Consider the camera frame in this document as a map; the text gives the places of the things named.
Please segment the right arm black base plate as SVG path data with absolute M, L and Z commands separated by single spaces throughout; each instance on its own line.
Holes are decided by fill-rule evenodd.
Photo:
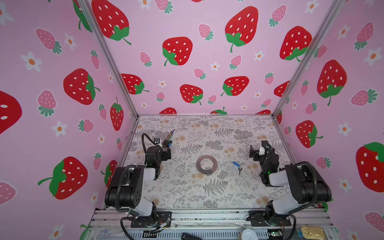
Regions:
M 270 215 L 265 211 L 249 211 L 246 221 L 253 227 L 290 227 L 292 225 L 289 216 Z

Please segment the grey perforated metal ring disc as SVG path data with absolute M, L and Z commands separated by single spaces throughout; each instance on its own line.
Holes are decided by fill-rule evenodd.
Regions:
M 213 156 L 203 155 L 197 159 L 196 168 L 203 175 L 211 175 L 218 169 L 218 162 Z

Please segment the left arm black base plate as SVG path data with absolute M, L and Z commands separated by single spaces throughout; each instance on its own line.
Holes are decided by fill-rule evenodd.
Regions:
M 157 228 L 162 224 L 171 226 L 172 212 L 160 211 L 148 217 L 138 217 L 131 221 L 131 228 Z

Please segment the key with blue tag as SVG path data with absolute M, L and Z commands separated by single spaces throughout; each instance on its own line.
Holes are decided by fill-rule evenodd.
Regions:
M 233 164 L 237 167 L 240 176 L 243 168 L 237 162 L 233 162 Z

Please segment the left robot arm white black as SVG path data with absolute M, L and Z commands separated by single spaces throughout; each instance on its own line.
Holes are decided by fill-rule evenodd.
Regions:
M 143 197 L 144 182 L 155 181 L 161 173 L 163 161 L 171 159 L 171 149 L 159 146 L 147 150 L 144 165 L 129 165 L 115 170 L 105 195 L 105 205 L 117 212 L 132 213 L 138 218 L 157 218 L 156 204 Z

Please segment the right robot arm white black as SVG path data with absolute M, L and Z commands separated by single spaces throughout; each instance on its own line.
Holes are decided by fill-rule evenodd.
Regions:
M 272 221 L 331 200 L 331 189 L 311 163 L 303 161 L 280 169 L 279 155 L 268 141 L 262 141 L 259 150 L 250 147 L 250 158 L 260 163 L 260 178 L 266 187 L 290 188 L 283 197 L 270 201 L 262 213 L 250 215 L 250 220 Z

